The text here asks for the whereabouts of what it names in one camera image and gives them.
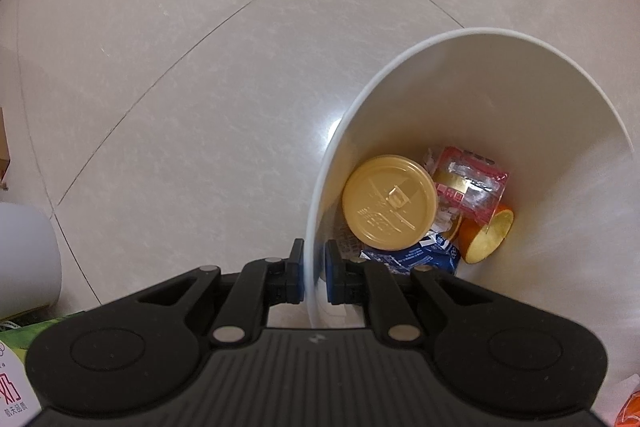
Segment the yellow instant noodle cup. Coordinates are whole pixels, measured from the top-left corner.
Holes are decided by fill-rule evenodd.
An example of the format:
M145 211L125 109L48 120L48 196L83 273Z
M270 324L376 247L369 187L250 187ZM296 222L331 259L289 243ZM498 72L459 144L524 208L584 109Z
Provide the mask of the yellow instant noodle cup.
M437 190L417 162L376 156L349 176L342 193L346 225L361 243L401 251L419 243L435 221Z

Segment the blue milk carton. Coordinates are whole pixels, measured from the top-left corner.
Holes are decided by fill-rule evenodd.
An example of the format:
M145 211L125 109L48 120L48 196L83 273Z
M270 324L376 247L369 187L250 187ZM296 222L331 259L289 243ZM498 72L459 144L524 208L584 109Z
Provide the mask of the blue milk carton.
M428 232L419 243L401 251L380 251L372 247L363 247L360 258L380 262L395 274L408 275L419 265L454 274L461 254L450 239L436 232Z

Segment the orange peel half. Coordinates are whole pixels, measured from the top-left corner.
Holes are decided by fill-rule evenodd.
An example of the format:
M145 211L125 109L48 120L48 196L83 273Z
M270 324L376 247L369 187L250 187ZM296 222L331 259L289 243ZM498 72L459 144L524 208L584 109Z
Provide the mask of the orange peel half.
M488 225L465 218L458 231L458 248L468 265L476 265L491 256L506 239L514 222L513 210L500 204Z

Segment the red snack wrapper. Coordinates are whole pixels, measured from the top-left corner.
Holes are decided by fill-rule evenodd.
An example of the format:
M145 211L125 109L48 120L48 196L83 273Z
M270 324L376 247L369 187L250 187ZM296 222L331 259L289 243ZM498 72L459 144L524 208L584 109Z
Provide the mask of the red snack wrapper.
M494 217L510 179L492 159L455 146L430 147L423 166L440 198L481 225Z

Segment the white round trash bin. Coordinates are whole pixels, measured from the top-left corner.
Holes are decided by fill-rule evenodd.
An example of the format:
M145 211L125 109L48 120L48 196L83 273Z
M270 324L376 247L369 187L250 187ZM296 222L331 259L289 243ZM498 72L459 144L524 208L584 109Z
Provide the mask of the white round trash bin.
M421 159L457 145L510 180L514 227L465 279L568 317L625 372L639 354L639 152L594 80L547 43L468 28L400 54L346 110L321 161L306 230L306 303L316 327L358 315L326 299L322 245L340 222L348 176L366 159Z

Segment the white cylindrical container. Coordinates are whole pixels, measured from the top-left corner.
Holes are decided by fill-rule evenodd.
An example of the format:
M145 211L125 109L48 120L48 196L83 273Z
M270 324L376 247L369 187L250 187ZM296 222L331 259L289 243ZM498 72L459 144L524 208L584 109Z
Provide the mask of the white cylindrical container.
M53 225L38 208L2 202L1 320L50 307L62 288Z

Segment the green printed box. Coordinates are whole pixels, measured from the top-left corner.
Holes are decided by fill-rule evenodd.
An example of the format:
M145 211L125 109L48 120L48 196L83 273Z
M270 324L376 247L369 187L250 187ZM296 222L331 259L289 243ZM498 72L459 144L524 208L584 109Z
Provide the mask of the green printed box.
M1 425L26 426L40 411L41 404L26 374L26 355L35 338L52 325L78 312L62 317L29 313L1 320Z

